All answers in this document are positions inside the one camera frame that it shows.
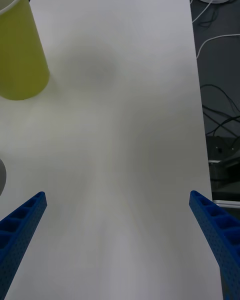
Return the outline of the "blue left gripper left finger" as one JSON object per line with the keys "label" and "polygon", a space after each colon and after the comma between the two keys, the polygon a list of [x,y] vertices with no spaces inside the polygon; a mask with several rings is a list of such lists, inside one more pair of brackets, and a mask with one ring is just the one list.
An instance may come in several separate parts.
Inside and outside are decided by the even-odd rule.
{"label": "blue left gripper left finger", "polygon": [[47,207],[38,192],[0,221],[0,299],[3,300]]}

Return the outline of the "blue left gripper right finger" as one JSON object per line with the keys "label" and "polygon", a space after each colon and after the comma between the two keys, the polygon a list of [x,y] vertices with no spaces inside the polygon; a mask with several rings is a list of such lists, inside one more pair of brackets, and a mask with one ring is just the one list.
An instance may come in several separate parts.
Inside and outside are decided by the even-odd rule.
{"label": "blue left gripper right finger", "polygon": [[226,284],[225,300],[240,298],[240,221],[199,192],[190,192],[189,207],[218,263]]}

